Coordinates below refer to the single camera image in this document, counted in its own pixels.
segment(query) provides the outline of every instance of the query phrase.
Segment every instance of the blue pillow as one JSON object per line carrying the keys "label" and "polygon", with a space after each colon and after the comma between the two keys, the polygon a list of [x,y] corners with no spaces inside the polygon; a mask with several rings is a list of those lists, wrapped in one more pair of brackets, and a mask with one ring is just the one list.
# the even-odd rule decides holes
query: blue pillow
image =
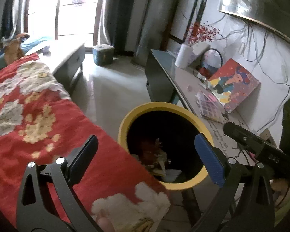
{"label": "blue pillow", "polygon": [[[40,37],[31,36],[20,45],[20,48],[24,53],[26,53],[33,47],[37,46],[39,43],[52,39],[54,38],[50,36],[40,36]],[[6,62],[4,60],[4,54],[2,54],[0,56],[0,70],[3,69],[4,67],[6,67]]]}

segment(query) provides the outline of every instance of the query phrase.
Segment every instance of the vase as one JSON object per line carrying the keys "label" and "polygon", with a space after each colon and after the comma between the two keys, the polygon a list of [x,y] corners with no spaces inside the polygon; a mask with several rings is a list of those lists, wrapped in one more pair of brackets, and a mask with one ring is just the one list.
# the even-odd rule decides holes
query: vase
{"label": "vase", "polygon": [[185,69],[189,65],[189,60],[192,53],[193,48],[191,46],[182,44],[175,61],[175,65],[181,69]]}

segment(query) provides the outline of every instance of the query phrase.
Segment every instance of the red blanket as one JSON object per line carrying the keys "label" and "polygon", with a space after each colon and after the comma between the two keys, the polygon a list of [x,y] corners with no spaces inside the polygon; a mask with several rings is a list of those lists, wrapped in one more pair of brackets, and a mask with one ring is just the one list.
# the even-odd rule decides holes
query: red blanket
{"label": "red blanket", "polygon": [[[19,186],[30,161],[51,163],[94,134],[99,148],[74,186],[79,199],[93,216],[103,209],[116,231],[155,231],[169,208],[164,187],[83,115],[38,59],[34,53],[0,71],[1,211],[15,225]],[[59,214],[65,218],[62,209]]]}

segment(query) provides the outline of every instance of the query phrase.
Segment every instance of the paint palette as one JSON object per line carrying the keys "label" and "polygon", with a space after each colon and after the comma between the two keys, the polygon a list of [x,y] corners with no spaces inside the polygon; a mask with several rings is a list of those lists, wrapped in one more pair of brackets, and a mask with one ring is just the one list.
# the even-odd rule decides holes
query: paint palette
{"label": "paint palette", "polygon": [[217,106],[202,92],[198,92],[196,95],[198,105],[200,107],[200,113],[202,117],[224,123],[224,118],[221,116],[220,110]]}

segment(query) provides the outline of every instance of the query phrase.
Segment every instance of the storage box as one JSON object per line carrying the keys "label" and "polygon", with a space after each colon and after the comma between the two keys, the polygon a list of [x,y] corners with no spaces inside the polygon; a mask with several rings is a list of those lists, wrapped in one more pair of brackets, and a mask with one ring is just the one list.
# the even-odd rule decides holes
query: storage box
{"label": "storage box", "polygon": [[107,44],[94,46],[92,48],[92,53],[95,64],[98,66],[104,66],[113,63],[114,49],[113,46]]}

